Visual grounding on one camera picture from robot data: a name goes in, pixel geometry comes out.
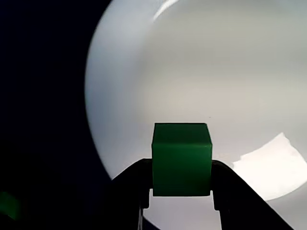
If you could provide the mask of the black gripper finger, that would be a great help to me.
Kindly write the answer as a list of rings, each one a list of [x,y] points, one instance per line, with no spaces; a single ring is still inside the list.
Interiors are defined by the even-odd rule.
[[[151,159],[141,159],[111,181],[106,199],[110,230],[142,230],[143,211],[149,208],[153,188]]]
[[[292,229],[240,176],[217,160],[212,161],[211,190],[223,230]]]

